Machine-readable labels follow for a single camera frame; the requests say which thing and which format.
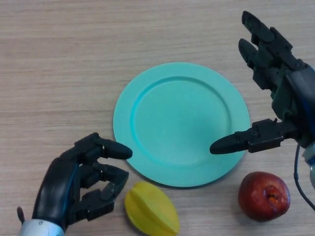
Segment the wooden table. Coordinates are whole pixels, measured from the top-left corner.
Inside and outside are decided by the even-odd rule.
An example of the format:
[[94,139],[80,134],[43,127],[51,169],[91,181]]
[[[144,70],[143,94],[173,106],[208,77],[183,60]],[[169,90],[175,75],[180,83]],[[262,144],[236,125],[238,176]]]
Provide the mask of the wooden table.
[[[2,0],[0,235],[18,235],[17,206],[31,218],[53,158],[92,132],[113,138],[117,98],[151,66],[187,61],[210,67],[242,93],[252,122],[275,118],[269,92],[253,82],[238,51],[238,40],[250,39],[241,23],[243,10],[275,26],[296,57],[315,64],[314,0]],[[293,180],[295,144],[246,153],[228,176],[206,187],[163,188],[178,210],[180,235],[314,235],[315,213]],[[125,162],[107,163],[130,171],[115,210],[71,226],[67,236],[140,235],[125,217],[123,198],[141,178]],[[302,188],[315,201],[302,158],[299,170]],[[241,213],[237,191],[251,171],[271,172],[287,183],[291,207],[286,215],[258,224]]]

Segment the robotic hand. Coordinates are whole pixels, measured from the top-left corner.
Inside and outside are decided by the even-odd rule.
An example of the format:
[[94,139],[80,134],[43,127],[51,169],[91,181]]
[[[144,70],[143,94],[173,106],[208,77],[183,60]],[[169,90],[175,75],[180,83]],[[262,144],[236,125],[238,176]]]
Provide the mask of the robotic hand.
[[315,72],[292,53],[292,45],[275,29],[244,11],[242,23],[251,33],[251,42],[239,41],[239,51],[253,70],[253,80],[271,91],[272,109],[277,119],[254,122],[246,131],[235,132],[214,142],[212,154],[276,148],[285,139],[294,139],[311,168],[315,188]]
[[[25,221],[23,211],[18,207],[22,222],[20,236],[64,236],[69,225],[110,213],[129,173],[100,164],[97,159],[129,159],[131,156],[131,149],[102,139],[98,133],[77,141],[49,166],[35,201],[32,219]],[[99,180],[109,183],[103,190],[88,192],[80,198],[81,188],[90,188]]]

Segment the table surface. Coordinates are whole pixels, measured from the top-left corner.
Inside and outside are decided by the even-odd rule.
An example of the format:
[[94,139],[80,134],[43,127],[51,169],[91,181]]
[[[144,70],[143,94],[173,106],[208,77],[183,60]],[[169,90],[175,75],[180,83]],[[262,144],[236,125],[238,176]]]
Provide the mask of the table surface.
[[[114,138],[113,109],[121,91],[151,66],[173,61],[207,66],[242,93],[252,122],[275,118],[269,92],[253,82],[238,51],[238,40],[250,39],[241,23],[243,10],[276,27],[296,57],[315,64],[314,0],[0,1],[0,235],[18,235],[17,206],[31,218],[53,158],[92,132]],[[294,152],[295,142],[286,141],[281,148],[246,153],[211,185],[162,187],[178,210],[180,235],[314,235],[314,212],[293,180]],[[140,235],[128,223],[123,199],[141,177],[124,161],[107,163],[130,171],[114,211],[71,226],[68,236]],[[302,188],[315,200],[302,158],[299,170]],[[238,187],[252,171],[271,172],[286,182],[287,214],[259,224],[241,213]]]

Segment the turquoise plate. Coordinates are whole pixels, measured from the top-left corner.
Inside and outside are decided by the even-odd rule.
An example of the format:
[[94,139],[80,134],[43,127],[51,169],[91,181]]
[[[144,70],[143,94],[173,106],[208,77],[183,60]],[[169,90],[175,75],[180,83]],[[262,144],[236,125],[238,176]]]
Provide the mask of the turquoise plate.
[[228,173],[244,152],[212,155],[210,145],[250,125],[242,96],[226,78],[185,62],[155,66],[134,78],[113,119],[116,141],[133,150],[129,164],[174,187],[204,185]]

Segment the apple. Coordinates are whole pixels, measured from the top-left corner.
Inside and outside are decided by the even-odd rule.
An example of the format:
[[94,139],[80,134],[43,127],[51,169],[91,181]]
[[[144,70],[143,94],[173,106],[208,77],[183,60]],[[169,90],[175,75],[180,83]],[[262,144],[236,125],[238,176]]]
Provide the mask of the apple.
[[238,192],[238,203],[250,219],[267,222],[289,210],[290,193],[281,178],[257,171],[243,178]]

